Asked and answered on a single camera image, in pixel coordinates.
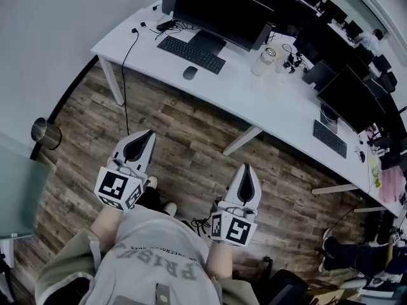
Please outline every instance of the monitor stand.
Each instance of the monitor stand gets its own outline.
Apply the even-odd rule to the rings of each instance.
[[[191,41],[189,41],[189,44],[196,46],[203,51],[218,55],[225,46],[226,41],[220,37],[205,32],[204,30],[200,30],[198,34],[196,34]]]
[[[321,123],[326,125],[335,134],[338,134],[338,116],[324,104],[322,105],[322,111],[325,115],[321,112]]]

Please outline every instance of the black mouse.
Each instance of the black mouse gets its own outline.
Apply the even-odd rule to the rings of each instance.
[[[192,80],[195,77],[197,71],[197,68],[190,65],[188,68],[185,69],[183,76],[186,80]]]

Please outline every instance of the pink cloth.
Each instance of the pink cloth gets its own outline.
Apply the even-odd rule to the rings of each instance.
[[[400,167],[396,166],[382,171],[381,181],[382,188],[379,189],[379,200],[384,203],[398,202],[406,183]]]

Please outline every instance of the metal trash bin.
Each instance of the metal trash bin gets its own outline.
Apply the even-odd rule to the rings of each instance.
[[[38,118],[32,125],[31,138],[49,150],[54,150],[61,143],[62,132],[45,118]]]

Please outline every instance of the keyboard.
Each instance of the keyboard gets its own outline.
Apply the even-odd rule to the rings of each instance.
[[[167,36],[157,46],[157,48],[175,54],[185,60],[191,61],[192,63],[197,64],[200,67],[213,72],[214,74],[219,74],[226,62],[225,60],[218,58],[211,53],[203,51],[192,44],[188,44],[172,36]]]
[[[336,151],[343,158],[346,158],[347,147],[346,142],[341,140],[335,133],[324,126],[319,121],[314,122],[313,136],[326,144],[333,151]]]

